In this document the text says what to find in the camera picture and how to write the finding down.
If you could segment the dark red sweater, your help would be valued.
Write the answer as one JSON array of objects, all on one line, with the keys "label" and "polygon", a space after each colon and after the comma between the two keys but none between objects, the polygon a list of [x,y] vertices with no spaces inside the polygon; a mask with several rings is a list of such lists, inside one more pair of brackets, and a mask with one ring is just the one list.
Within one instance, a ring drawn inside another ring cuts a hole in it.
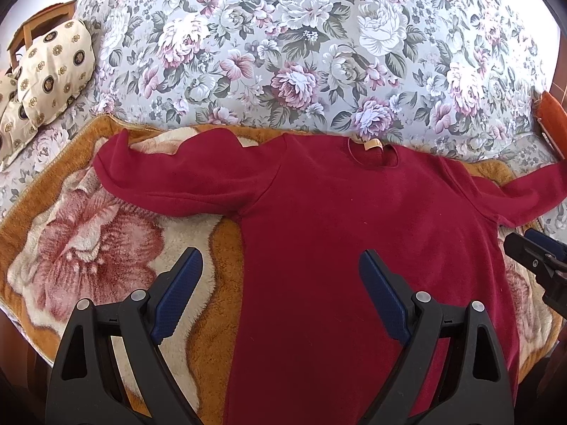
[{"label": "dark red sweater", "polygon": [[564,162],[498,185],[452,159],[401,146],[365,150],[330,135],[244,147],[213,129],[175,154],[145,154],[119,134],[93,166],[127,203],[239,224],[243,299],[228,424],[361,418],[400,351],[359,277],[367,249],[441,303],[482,302],[516,376],[519,337],[498,229],[523,226],[566,197]]}]

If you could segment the grey floral bedspread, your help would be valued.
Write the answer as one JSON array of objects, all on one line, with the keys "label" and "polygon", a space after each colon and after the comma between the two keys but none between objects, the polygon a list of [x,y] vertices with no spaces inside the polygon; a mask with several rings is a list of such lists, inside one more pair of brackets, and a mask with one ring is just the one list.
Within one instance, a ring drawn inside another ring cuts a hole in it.
[{"label": "grey floral bedspread", "polygon": [[559,29],[541,0],[77,0],[96,67],[1,174],[1,208],[94,116],[357,134],[519,175]]}]

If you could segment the wooden headboard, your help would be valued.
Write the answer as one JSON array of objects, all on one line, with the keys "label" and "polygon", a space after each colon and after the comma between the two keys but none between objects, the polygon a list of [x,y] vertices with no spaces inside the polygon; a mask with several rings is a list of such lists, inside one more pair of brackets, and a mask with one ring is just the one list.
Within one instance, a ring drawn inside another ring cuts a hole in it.
[{"label": "wooden headboard", "polygon": [[18,67],[19,61],[16,52],[25,47],[29,49],[33,40],[40,35],[46,35],[62,22],[73,18],[77,7],[77,0],[57,3],[35,13],[25,20],[15,31],[12,40],[8,44],[7,51],[10,55],[10,68]]}]

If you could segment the orange floral plush blanket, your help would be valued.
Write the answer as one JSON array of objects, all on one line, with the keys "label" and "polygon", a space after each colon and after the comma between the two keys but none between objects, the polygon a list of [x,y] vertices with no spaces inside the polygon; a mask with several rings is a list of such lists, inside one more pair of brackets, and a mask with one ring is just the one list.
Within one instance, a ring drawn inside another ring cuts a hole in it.
[{"label": "orange floral plush blanket", "polygon": [[[231,131],[244,147],[284,135],[268,131],[250,144],[228,127],[215,129]],[[54,357],[79,300],[119,302],[148,289],[185,249],[199,249],[203,274],[161,351],[198,416],[206,424],[228,424],[225,400],[243,299],[239,224],[218,214],[166,216],[127,203],[104,188],[93,166],[101,147],[119,134],[127,134],[130,146],[142,153],[175,154],[185,140],[210,130],[182,127],[150,136],[110,118],[97,119],[41,173],[2,223],[1,297],[35,344]],[[498,185],[512,181],[486,176],[481,163],[461,164],[474,177]],[[498,229],[520,348],[518,373],[509,374],[512,384],[551,349],[561,326],[560,316],[543,303],[542,288],[505,256],[505,234],[516,228]]]}]

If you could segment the orange wooden furniture piece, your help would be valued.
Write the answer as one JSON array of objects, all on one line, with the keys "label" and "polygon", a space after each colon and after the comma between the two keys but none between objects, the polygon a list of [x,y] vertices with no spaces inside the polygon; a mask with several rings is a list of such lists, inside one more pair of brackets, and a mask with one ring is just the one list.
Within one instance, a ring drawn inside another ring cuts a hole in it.
[{"label": "orange wooden furniture piece", "polygon": [[535,118],[551,147],[561,159],[567,157],[567,114],[548,91],[541,94]]}]

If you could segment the cream medallion pillow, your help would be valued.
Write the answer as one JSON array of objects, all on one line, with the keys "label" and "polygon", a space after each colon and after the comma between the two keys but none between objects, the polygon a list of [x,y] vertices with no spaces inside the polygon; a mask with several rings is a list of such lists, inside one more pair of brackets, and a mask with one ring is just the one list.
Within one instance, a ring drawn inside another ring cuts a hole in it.
[{"label": "cream medallion pillow", "polygon": [[95,67],[90,32],[79,19],[35,39],[22,57],[17,100],[35,127],[47,125],[70,107]]},{"label": "cream medallion pillow", "polygon": [[38,132],[38,99],[21,66],[1,77],[1,170],[5,171]]}]

